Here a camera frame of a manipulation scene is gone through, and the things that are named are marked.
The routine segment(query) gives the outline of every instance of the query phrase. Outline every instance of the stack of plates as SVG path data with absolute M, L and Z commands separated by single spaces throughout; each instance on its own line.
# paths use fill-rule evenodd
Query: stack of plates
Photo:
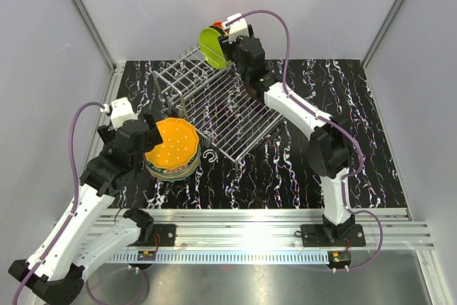
M 179 118 L 157 122 L 163 144 L 144 154 L 146 168 L 160 180 L 183 180 L 200 164 L 199 135 L 192 124 Z

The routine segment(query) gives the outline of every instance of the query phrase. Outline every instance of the black mounting plate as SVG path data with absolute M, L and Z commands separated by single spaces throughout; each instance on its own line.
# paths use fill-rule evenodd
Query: black mounting plate
M 300 226 L 301 240 L 303 247 L 318 248 L 322 246 L 347 247 L 348 239 L 351 239 L 351 246 L 366 246 L 365 234 L 360 224 L 354 225 L 349 232 L 342 236 L 335 243 L 330 243 L 323 232 L 323 224 L 303 224 Z
M 174 246 L 176 240 L 176 225 L 175 224 L 154 224 L 152 236 L 158 234 L 160 237 L 159 247 Z M 154 238 L 151 237 L 145 244 L 132 244 L 132 246 L 156 246 Z

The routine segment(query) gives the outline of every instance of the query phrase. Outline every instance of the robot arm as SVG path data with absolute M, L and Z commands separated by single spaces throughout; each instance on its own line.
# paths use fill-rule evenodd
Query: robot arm
M 39 262 L 26 286 L 49 305 L 70 304 L 107 259 L 129 244 L 147 242 L 152 235 L 154 220 L 140 209 L 131 209 L 104 235 L 81 246 L 104 209 L 136 179 L 143 168 L 143 154 L 162 143 L 152 116 L 138 119 L 127 98 L 105 105 L 104 112 L 111 117 L 111 124 L 98 128 L 104 147 L 81 175 L 81 196 L 73 218 L 45 261 L 40 261 L 40 256 L 71 214 L 73 202 L 43 244 L 27 260 L 16 260 L 9 268 L 9 273 L 22 281 Z
M 321 177 L 325 201 L 323 215 L 324 230 L 330 242 L 344 236 L 354 226 L 355 218 L 345 208 L 341 177 L 348 173 L 348 160 L 352 145 L 339 131 L 330 124 L 318 119 L 323 117 L 340 126 L 346 126 L 348 119 L 332 117 L 319 111 L 292 90 L 302 104 L 315 113 L 303 109 L 284 91 L 281 78 L 270 71 L 265 62 L 265 51 L 259 39 L 253 35 L 251 25 L 245 19 L 226 23 L 236 19 L 240 14 L 228 17 L 223 27 L 228 29 L 227 36 L 220 36 L 219 43 L 227 60 L 231 60 L 241 77 L 248 94 L 276 110 L 295 124 L 309 139 L 308 162 L 313 171 Z

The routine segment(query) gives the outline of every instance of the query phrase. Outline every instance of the gray wall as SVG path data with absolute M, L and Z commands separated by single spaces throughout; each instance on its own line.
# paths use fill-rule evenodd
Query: gray wall
M 291 30 L 291 58 L 363 58 L 393 0 L 84 0 L 117 61 L 175 59 L 200 31 L 237 12 L 270 9 Z M 283 59 L 274 18 L 249 19 L 268 58 Z
M 9 265 L 35 251 L 71 199 L 71 117 L 101 100 L 109 70 L 70 0 L 0 0 L 0 9 L 0 294 L 10 304 L 19 283 Z M 95 113 L 77 127 L 77 166 Z
M 406 0 L 368 66 L 417 219 L 427 221 L 457 301 L 456 0 Z

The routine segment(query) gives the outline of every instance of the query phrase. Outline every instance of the dish rack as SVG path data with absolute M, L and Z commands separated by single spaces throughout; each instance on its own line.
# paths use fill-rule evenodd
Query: dish rack
M 200 44 L 153 75 L 169 114 L 192 123 L 204 146 L 230 159 L 236 172 L 242 158 L 282 119 L 246 93 L 233 64 L 224 69 L 209 66 Z

